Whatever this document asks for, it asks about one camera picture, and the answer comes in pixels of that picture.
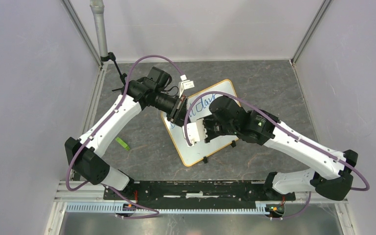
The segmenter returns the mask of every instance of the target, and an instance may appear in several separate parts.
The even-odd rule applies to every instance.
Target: green object
[[[124,149],[126,149],[126,151],[129,151],[130,150],[130,147],[121,139],[121,138],[119,138],[119,137],[117,137],[116,138],[116,141],[118,142],[118,143],[120,143],[120,145],[122,145],[122,147],[124,148]]]

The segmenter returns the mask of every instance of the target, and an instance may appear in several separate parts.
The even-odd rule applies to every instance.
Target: gray tabletop
[[[195,88],[184,92],[185,95],[229,79],[238,97],[278,116],[301,134],[315,138],[298,81],[288,61],[181,62],[177,65],[195,82]],[[152,66],[170,73],[174,78],[171,85],[177,84],[179,74],[169,63],[141,63],[134,70],[132,79],[147,76]],[[124,72],[130,67],[131,64],[120,65]],[[111,90],[121,86],[115,66],[109,65],[96,120],[120,94]],[[103,159],[135,180],[254,180],[265,179],[272,171],[292,172],[308,168],[281,152],[242,141],[237,141],[235,148],[228,146],[211,155],[207,164],[199,162],[186,167],[160,118],[160,111],[153,107],[147,107],[133,118],[118,137],[131,150],[126,151],[113,141]]]

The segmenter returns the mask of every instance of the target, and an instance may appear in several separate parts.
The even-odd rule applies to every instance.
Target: robotic arm
[[[147,77],[130,81],[127,95],[119,108],[117,104],[122,95],[119,95],[109,111],[88,132],[78,140],[69,138],[66,141],[67,159],[71,163],[78,149],[90,139],[72,168],[94,185],[101,183],[124,190],[128,184],[133,183],[133,179],[110,167],[101,157],[122,128],[146,106],[153,106],[165,112],[171,123],[184,125],[187,98],[163,93],[171,81],[168,73],[156,67],[152,68]],[[353,177],[350,169],[294,140],[256,111],[246,112],[233,99],[220,96],[211,103],[210,112],[211,115],[187,125],[187,134],[191,141],[208,143],[218,136],[236,135],[247,143],[257,143],[281,151],[310,167],[308,170],[292,173],[269,173],[264,184],[266,194],[316,191],[326,198],[342,200],[351,189]],[[352,150],[340,152],[329,149],[292,130],[276,116],[263,112],[282,128],[299,136],[299,140],[306,140],[355,166],[357,153]]]

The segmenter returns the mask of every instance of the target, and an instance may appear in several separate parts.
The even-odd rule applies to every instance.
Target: white board with orange edge
[[[230,80],[226,79],[206,88],[205,90],[191,95],[188,98],[188,107],[200,94],[211,91],[220,91],[237,96],[233,84]],[[200,118],[210,115],[211,112],[209,111],[209,105],[213,100],[220,96],[221,95],[219,94],[209,94],[200,99],[189,114],[190,120],[194,122]],[[164,112],[161,113],[161,117],[164,121],[166,129],[168,130],[169,135],[171,136],[172,142],[174,143],[175,148],[178,151],[179,156],[181,157],[182,163],[185,166],[192,166],[195,163],[202,161],[204,157],[208,157],[218,150],[226,147],[227,145],[230,145],[232,141],[238,140],[236,136],[219,136],[211,140],[209,143],[202,141],[198,142],[192,147],[189,147],[187,145],[187,141],[183,136],[182,127],[176,126],[167,121],[166,113]]]

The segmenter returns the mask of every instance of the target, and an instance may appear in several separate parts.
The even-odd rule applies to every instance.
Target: white wall
[[[88,0],[71,0],[94,45]],[[322,0],[104,0],[118,61],[290,59]]]
[[[0,235],[43,234],[97,65],[57,0],[0,0]]]
[[[359,153],[371,190],[351,192],[350,206],[359,234],[376,234],[376,1],[332,2],[297,73],[320,142]]]

